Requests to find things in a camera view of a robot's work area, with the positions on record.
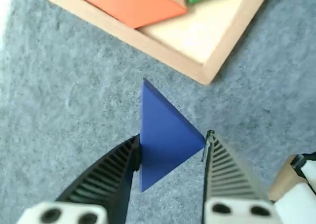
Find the wooden frame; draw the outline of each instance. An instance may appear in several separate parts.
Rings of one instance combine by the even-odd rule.
[[[79,18],[95,25],[127,44],[145,52],[201,84],[209,84],[264,0],[242,0],[220,41],[204,63],[153,39],[139,30],[127,27],[112,16],[84,0],[49,0]]]

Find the orange triangle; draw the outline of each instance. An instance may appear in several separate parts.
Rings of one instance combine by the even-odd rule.
[[[173,0],[86,0],[129,27],[138,28],[186,13]]]

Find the white plastic part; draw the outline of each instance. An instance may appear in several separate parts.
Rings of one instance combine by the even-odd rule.
[[[205,203],[204,224],[282,224],[282,222],[274,206],[268,201],[211,198]]]
[[[316,191],[316,161],[307,160],[301,171],[314,191]]]
[[[306,183],[299,183],[275,203],[284,224],[315,224],[316,196]]]
[[[53,224],[78,224],[85,214],[95,214],[95,224],[108,224],[107,211],[99,205],[63,202],[42,202],[26,209],[17,224],[44,224],[43,215],[52,209],[60,210],[59,218]]]

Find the blue triangle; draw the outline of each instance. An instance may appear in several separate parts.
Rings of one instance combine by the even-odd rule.
[[[203,135],[146,79],[140,144],[141,192],[205,146]]]

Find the gray carpet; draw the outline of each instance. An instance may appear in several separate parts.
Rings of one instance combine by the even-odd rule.
[[[0,222],[54,200],[140,128],[148,78],[203,134],[216,130],[268,186],[316,150],[316,0],[268,0],[202,86],[45,0],[13,0],[1,52]],[[201,152],[145,193],[127,223],[198,223]]]

